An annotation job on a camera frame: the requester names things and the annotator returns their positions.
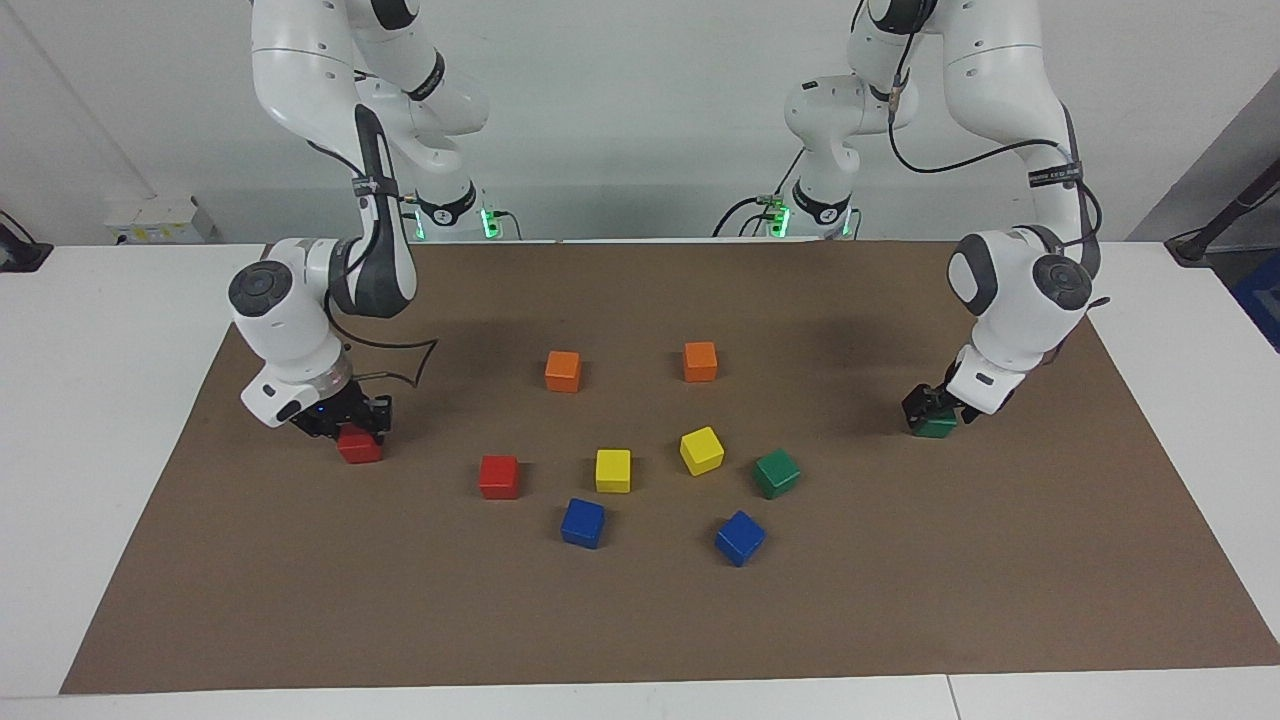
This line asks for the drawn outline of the red wooden cube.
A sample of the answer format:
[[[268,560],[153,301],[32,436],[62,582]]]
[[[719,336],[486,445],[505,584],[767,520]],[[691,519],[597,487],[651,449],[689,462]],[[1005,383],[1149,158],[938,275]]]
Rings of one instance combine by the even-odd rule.
[[[483,456],[477,488],[485,500],[517,500],[521,497],[520,462],[513,455]]]
[[[383,460],[381,437],[356,424],[340,428],[335,447],[346,462],[358,465]]]

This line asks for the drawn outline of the brown paper mat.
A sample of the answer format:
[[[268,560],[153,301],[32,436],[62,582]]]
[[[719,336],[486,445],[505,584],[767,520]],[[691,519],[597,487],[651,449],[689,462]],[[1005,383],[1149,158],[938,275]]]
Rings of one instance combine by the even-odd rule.
[[[1280,664],[1091,324],[1010,405],[906,432],[972,322],[941,243],[438,245],[380,462],[268,429],[229,332],[63,691],[671,682]],[[716,343],[716,380],[684,345]],[[582,359],[550,392],[547,355]],[[716,470],[680,438],[712,427]],[[632,491],[595,492],[599,448]],[[803,474],[760,495],[755,460]],[[521,497],[485,500],[483,456]],[[571,498],[605,507],[567,544]],[[742,568],[714,547],[744,510]]]

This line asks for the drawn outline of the blue wooden cube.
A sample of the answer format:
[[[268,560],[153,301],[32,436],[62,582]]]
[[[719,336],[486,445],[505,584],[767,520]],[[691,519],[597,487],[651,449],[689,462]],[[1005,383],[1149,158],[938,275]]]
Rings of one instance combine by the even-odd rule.
[[[598,550],[605,527],[605,507],[585,498],[571,498],[559,525],[561,539],[586,550]]]
[[[716,532],[714,547],[735,568],[745,566],[765,543],[768,533],[744,510],[733,512]]]

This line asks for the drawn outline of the white box yellow labels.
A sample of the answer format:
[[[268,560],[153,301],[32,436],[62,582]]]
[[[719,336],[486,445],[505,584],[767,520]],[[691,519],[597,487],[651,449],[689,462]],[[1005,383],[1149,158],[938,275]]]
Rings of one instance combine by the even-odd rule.
[[[220,232],[192,196],[155,197],[141,202],[114,202],[104,227],[116,245],[216,243]]]

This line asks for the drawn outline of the blue crate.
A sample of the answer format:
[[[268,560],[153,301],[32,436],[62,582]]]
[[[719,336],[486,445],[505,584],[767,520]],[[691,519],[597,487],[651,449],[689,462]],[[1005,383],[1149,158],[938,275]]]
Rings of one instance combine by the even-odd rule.
[[[1280,249],[1230,288],[1254,328],[1280,354]]]

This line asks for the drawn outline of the black desk clamp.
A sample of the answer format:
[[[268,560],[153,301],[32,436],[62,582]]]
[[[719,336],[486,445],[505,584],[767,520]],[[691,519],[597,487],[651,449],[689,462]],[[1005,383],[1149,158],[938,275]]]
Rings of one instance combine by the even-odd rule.
[[[0,274],[37,272],[54,250],[37,241],[10,213],[0,209]]]

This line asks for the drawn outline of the black angled pole mount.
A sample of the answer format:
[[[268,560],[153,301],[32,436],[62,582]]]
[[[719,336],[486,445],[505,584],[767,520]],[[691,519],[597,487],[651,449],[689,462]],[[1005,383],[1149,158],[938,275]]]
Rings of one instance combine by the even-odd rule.
[[[1276,193],[1280,193],[1280,155],[1204,225],[1165,240],[1164,247],[1180,266],[1208,266],[1206,255],[1212,243],[1239,219],[1262,208]]]

